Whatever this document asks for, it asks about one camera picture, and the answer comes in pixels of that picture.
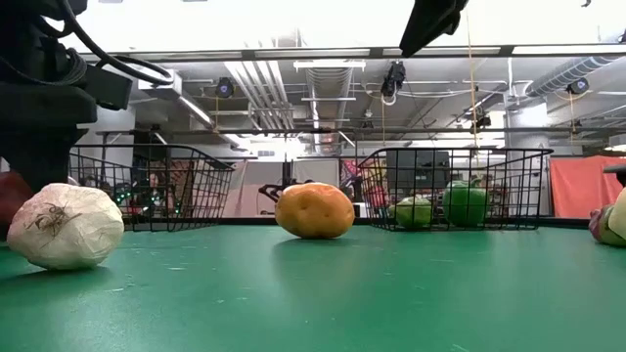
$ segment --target colorful object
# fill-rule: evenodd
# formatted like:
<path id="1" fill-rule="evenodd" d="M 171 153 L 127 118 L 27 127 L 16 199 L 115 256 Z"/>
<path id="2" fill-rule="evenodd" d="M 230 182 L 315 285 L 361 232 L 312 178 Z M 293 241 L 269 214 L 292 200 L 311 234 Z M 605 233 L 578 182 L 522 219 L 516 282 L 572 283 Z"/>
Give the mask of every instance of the colorful object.
<path id="1" fill-rule="evenodd" d="M 303 239 L 334 239 L 354 222 L 354 207 L 337 187 L 322 183 L 293 185 L 276 205 L 276 221 Z"/>
<path id="2" fill-rule="evenodd" d="M 32 190 L 17 172 L 0 173 L 0 225 L 9 225 L 22 204 L 32 197 Z"/>
<path id="3" fill-rule="evenodd" d="M 471 183 L 452 181 L 443 193 L 443 213 L 452 225 L 475 227 L 487 212 L 487 190 L 478 188 L 480 179 Z"/>
<path id="4" fill-rule="evenodd" d="M 550 178 L 557 218 L 586 218 L 595 209 L 614 204 L 624 187 L 604 169 L 624 165 L 611 156 L 551 158 Z"/>
<path id="5" fill-rule="evenodd" d="M 407 230 L 417 230 L 430 224 L 432 205 L 421 197 L 408 197 L 389 207 L 389 216 Z"/>
<path id="6" fill-rule="evenodd" d="M 593 211 L 591 213 L 591 220 L 589 221 L 589 231 L 591 231 L 594 239 L 600 243 L 614 246 L 626 246 L 626 240 L 615 234 L 608 227 L 608 219 L 612 213 L 612 205 L 607 205 L 602 210 Z"/>
<path id="7" fill-rule="evenodd" d="M 619 196 L 617 196 L 617 200 L 615 201 L 615 205 L 613 206 L 613 211 L 611 215 L 608 217 L 608 227 L 615 234 L 619 235 L 621 238 L 626 239 L 626 189 L 623 189 Z"/>

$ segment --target red fruit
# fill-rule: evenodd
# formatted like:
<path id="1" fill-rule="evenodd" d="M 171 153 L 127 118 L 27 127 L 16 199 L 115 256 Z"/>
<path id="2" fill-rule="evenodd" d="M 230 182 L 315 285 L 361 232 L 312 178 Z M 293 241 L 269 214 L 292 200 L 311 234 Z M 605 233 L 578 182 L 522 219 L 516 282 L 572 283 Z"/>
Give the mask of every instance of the red fruit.
<path id="1" fill-rule="evenodd" d="M 22 204 L 32 196 L 32 190 L 19 173 L 0 173 L 0 225 L 11 224 Z"/>

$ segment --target pipe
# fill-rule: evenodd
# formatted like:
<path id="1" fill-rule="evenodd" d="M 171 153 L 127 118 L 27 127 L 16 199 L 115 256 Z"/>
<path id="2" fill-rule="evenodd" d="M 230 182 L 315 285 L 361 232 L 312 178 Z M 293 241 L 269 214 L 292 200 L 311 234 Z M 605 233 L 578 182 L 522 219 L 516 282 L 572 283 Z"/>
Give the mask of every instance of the pipe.
<path id="1" fill-rule="evenodd" d="M 524 94 L 529 98 L 544 97 L 586 77 L 620 58 L 621 57 L 589 57 L 573 59 L 532 82 L 526 88 Z"/>
<path id="2" fill-rule="evenodd" d="M 244 62 L 243 65 L 243 69 L 245 71 L 247 71 L 247 74 L 249 75 L 249 77 L 252 78 L 252 81 L 254 82 L 254 85 L 250 84 L 250 90 L 253 92 L 258 92 L 260 93 L 260 98 L 258 95 L 256 95 L 258 101 L 259 101 L 259 105 L 263 106 L 263 103 L 265 103 L 265 107 L 268 109 L 272 108 L 272 101 L 270 100 L 270 98 L 267 96 L 267 92 L 265 91 L 265 88 L 263 88 L 263 82 L 261 81 L 261 78 L 258 76 L 258 72 L 256 71 L 256 68 L 254 67 L 254 64 L 252 62 Z M 275 111 L 269 111 L 267 112 L 267 114 L 270 116 L 270 118 L 272 118 L 274 120 L 274 123 L 279 127 L 286 127 L 283 126 L 283 123 L 281 121 L 281 119 L 278 117 L 278 114 Z"/>
<path id="3" fill-rule="evenodd" d="M 220 111 L 209 111 L 208 113 L 212 115 L 221 115 L 221 116 L 245 116 L 250 115 L 248 110 L 220 110 Z"/>
<path id="4" fill-rule="evenodd" d="M 206 129 L 212 130 L 215 128 L 215 122 L 211 119 L 211 116 L 192 103 L 192 101 L 182 96 L 178 98 L 178 101 L 187 107 L 192 112 L 192 116 Z"/>
<path id="5" fill-rule="evenodd" d="M 263 76 L 263 78 L 265 78 L 265 82 L 267 82 L 267 87 L 270 90 L 270 95 L 274 98 L 274 102 L 278 103 L 280 109 L 285 108 L 285 104 L 281 101 L 281 96 L 276 90 L 274 79 L 272 78 L 272 75 L 270 74 L 267 64 L 265 62 L 256 62 L 256 65 L 258 66 L 258 69 L 261 71 L 261 75 Z M 293 123 L 290 121 L 288 117 L 289 114 L 287 112 L 281 111 L 280 115 L 283 117 L 283 124 L 287 126 L 288 128 L 293 128 Z"/>
<path id="6" fill-rule="evenodd" d="M 509 95 L 514 97 L 514 88 L 513 88 L 513 58 L 509 58 L 507 60 L 507 66 L 509 68 Z"/>
<path id="7" fill-rule="evenodd" d="M 354 144 L 354 142 L 352 142 L 348 136 L 345 135 L 345 133 L 339 131 L 339 136 L 343 137 L 343 139 L 345 140 L 345 142 L 347 142 L 350 146 L 356 148 L 356 145 Z"/>
<path id="8" fill-rule="evenodd" d="M 160 133 L 155 132 L 155 137 L 158 139 L 159 142 L 163 143 L 164 145 L 167 146 L 167 142 L 165 141 L 165 139 L 160 135 Z"/>
<path id="9" fill-rule="evenodd" d="M 128 104 L 142 104 L 157 101 L 158 98 L 146 98 L 129 101 Z"/>
<path id="10" fill-rule="evenodd" d="M 278 63 L 275 61 L 269 62 L 268 66 L 270 67 L 270 71 L 272 72 L 274 80 L 276 81 L 278 93 L 280 94 L 281 101 L 283 102 L 283 108 L 289 108 L 291 105 L 289 98 L 287 98 L 287 92 L 285 91 L 285 83 L 283 83 L 281 69 L 278 67 Z M 293 127 L 293 115 L 288 114 L 288 119 L 290 120 L 291 127 Z"/>
<path id="11" fill-rule="evenodd" d="M 115 143 L 115 142 L 117 141 L 117 139 L 118 139 L 120 136 L 121 136 L 121 134 L 120 134 L 120 133 L 117 133 L 117 134 L 115 135 L 115 137 L 113 137 L 113 139 L 112 139 L 110 142 L 107 142 L 107 144 L 113 144 L 113 143 Z"/>
<path id="12" fill-rule="evenodd" d="M 592 113 L 588 113 L 586 115 L 583 115 L 583 116 L 580 116 L 580 117 L 576 118 L 576 120 L 582 121 L 582 120 L 587 120 L 587 119 L 596 118 L 596 117 L 607 117 L 610 113 L 617 112 L 617 111 L 620 111 L 620 110 L 623 110 L 623 109 L 626 109 L 626 105 L 622 105 L 620 103 L 620 105 L 614 106 L 613 108 L 610 108 L 609 110 L 601 110 L 601 111 L 595 111 L 595 112 L 592 112 Z M 570 123 L 571 123 L 571 121 L 567 120 L 567 121 L 555 123 L 555 124 L 552 125 L 552 127 L 567 125 L 567 124 L 570 124 Z"/>
<path id="13" fill-rule="evenodd" d="M 255 100 L 255 97 L 252 96 L 250 91 L 247 89 L 246 83 L 240 77 L 239 72 L 237 71 L 237 64 L 238 63 L 224 63 L 224 66 L 226 66 L 226 68 L 228 68 L 228 70 L 231 72 L 231 75 L 233 76 L 233 78 L 235 78 L 235 81 L 237 81 L 237 84 L 239 85 L 239 87 L 242 89 L 242 91 L 244 92 L 244 94 L 248 98 L 251 107 L 254 108 L 254 109 L 259 109 L 258 103 Z M 267 118 L 267 116 L 265 115 L 265 113 L 260 113 L 259 115 L 260 115 L 261 119 L 263 120 L 263 123 L 265 123 L 265 125 L 267 127 L 269 127 L 269 128 L 276 128 L 276 125 L 274 125 L 274 122 L 270 121 Z M 258 126 L 256 121 L 254 121 L 254 117 L 251 114 L 249 114 L 248 117 L 252 121 L 252 124 L 255 127 L 260 129 L 260 126 Z"/>
<path id="14" fill-rule="evenodd" d="M 394 133 L 411 133 L 411 134 L 428 134 L 428 133 L 471 133 L 471 128 L 404 128 L 389 127 L 384 129 L 385 134 Z M 578 132 L 626 132 L 626 127 L 576 127 Z M 308 134 L 329 134 L 329 133 L 357 133 L 357 134 L 379 134 L 383 133 L 382 128 L 293 128 L 293 129 L 267 129 L 263 131 L 253 129 L 227 129 L 219 131 L 172 131 L 170 135 L 205 135 L 205 134 L 286 134 L 286 133 L 308 133 Z M 570 127 L 505 127 L 505 128 L 489 128 L 480 130 L 483 132 L 504 132 L 504 133 L 571 133 Z M 109 131 L 109 133 L 120 133 L 119 131 Z"/>

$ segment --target ventilation duct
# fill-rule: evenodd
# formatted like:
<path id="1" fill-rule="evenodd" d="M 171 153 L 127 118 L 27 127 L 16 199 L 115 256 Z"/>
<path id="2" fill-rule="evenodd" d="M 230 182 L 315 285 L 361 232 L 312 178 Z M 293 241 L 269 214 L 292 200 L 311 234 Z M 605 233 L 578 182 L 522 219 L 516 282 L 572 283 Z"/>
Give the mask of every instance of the ventilation duct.
<path id="1" fill-rule="evenodd" d="M 526 88 L 529 98 L 544 97 L 586 77 L 594 71 L 607 66 L 621 57 L 578 58 L 558 66 L 547 75 L 535 80 Z"/>
<path id="2" fill-rule="evenodd" d="M 353 69 L 352 67 L 306 69 L 311 117 L 315 128 L 341 127 Z M 315 134 L 313 141 L 313 149 L 319 154 L 332 154 L 339 145 L 338 136 L 333 134 Z"/>

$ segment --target yellow string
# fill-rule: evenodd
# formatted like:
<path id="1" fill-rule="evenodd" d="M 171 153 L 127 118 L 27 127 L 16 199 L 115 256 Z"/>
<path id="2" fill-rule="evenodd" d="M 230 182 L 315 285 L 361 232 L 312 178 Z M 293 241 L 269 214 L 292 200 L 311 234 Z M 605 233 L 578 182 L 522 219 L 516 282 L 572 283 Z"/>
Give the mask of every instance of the yellow string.
<path id="1" fill-rule="evenodd" d="M 466 11 L 466 22 L 468 23 L 468 53 L 469 53 L 469 80 L 471 82 L 471 112 L 473 115 L 473 143 L 478 146 L 477 115 L 476 115 L 476 92 L 473 80 L 473 59 L 471 58 L 471 33 L 470 33 L 470 11 Z"/>
<path id="2" fill-rule="evenodd" d="M 574 121 L 576 119 L 576 116 L 574 115 L 574 98 L 571 94 L 571 92 L 569 92 L 569 110 L 571 112 L 571 143 L 574 143 L 574 135 L 576 134 L 576 122 Z"/>
<path id="3" fill-rule="evenodd" d="M 219 129 L 219 98 L 215 97 L 215 131 Z"/>
<path id="4" fill-rule="evenodd" d="M 380 100 L 380 106 L 382 108 L 382 146 L 386 147 L 386 134 L 384 133 L 384 103 Z"/>
<path id="5" fill-rule="evenodd" d="M 568 101 L 568 102 L 572 102 L 572 101 L 577 101 L 577 100 L 579 100 L 579 99 L 581 99 L 581 98 L 584 98 L 584 97 L 585 97 L 585 96 L 586 96 L 589 92 L 591 92 L 591 91 L 587 91 L 587 92 L 585 92 L 585 93 L 583 93 L 583 94 L 581 94 L 581 95 L 579 95 L 578 97 L 573 98 L 573 99 L 572 99 L 571 93 L 569 93 L 569 97 L 562 97 L 562 96 L 561 96 L 559 93 L 557 93 L 557 92 L 555 92 L 555 95 L 557 96 L 557 98 L 559 98 L 559 99 L 561 99 L 561 100 L 565 100 L 565 101 Z"/>

